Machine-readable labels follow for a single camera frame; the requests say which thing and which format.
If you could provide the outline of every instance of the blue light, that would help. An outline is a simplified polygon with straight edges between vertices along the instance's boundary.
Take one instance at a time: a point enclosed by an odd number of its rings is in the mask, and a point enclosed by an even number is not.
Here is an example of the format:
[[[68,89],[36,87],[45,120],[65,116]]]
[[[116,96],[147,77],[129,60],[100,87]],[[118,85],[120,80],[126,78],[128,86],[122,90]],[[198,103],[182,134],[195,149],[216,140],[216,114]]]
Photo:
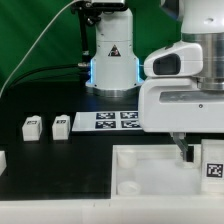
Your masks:
[[[137,59],[137,76],[138,76],[138,82],[141,82],[141,77],[140,77],[140,62],[139,62],[139,59]]]
[[[90,83],[93,83],[93,60],[90,62]]]

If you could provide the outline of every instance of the white cube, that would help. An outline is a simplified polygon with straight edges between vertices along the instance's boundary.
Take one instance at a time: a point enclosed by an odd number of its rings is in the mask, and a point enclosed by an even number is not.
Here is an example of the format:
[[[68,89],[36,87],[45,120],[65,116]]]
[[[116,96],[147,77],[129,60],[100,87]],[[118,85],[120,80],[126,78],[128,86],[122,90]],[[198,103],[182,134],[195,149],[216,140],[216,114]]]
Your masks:
[[[24,141],[38,141],[42,132],[41,117],[28,117],[22,127],[22,131]]]
[[[202,192],[224,193],[224,141],[202,141]]]
[[[52,126],[54,140],[67,140],[71,129],[70,117],[62,115],[56,117]]]

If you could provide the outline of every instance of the table surface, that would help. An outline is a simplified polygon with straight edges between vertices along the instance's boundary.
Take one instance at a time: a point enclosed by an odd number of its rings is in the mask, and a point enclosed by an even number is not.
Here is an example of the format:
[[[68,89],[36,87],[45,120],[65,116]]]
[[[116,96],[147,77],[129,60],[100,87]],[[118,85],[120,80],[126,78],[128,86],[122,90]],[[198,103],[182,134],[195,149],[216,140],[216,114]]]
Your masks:
[[[105,98],[87,94],[78,82],[29,82],[5,92],[0,100],[0,150],[7,169],[0,177],[0,200],[108,199],[113,145],[173,144],[167,133],[100,131],[70,133],[53,141],[56,116],[76,112],[137,110],[138,96]],[[28,116],[42,117],[38,142],[24,142]],[[220,135],[190,134],[189,143]]]

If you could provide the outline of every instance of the white robot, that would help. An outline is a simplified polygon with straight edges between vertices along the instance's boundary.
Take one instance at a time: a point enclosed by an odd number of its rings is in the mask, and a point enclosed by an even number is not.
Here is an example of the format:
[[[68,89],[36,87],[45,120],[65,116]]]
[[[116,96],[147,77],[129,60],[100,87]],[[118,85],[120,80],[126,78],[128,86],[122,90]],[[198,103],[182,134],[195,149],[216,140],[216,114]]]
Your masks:
[[[139,96],[146,132],[169,132],[186,157],[185,133],[224,132],[224,1],[163,0],[182,19],[182,40],[145,60]]]
[[[133,53],[133,16],[123,5],[123,0],[93,0],[89,4],[102,13],[96,23],[97,53],[91,60],[87,92],[123,97],[137,92],[143,83],[139,60]]]

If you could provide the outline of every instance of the white card with markers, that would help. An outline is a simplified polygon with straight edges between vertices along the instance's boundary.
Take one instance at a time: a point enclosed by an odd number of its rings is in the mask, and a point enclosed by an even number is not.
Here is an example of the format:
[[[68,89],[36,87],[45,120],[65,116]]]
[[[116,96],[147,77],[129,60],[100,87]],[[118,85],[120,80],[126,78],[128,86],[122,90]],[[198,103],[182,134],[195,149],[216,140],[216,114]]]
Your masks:
[[[72,131],[141,130],[137,111],[77,112]]]

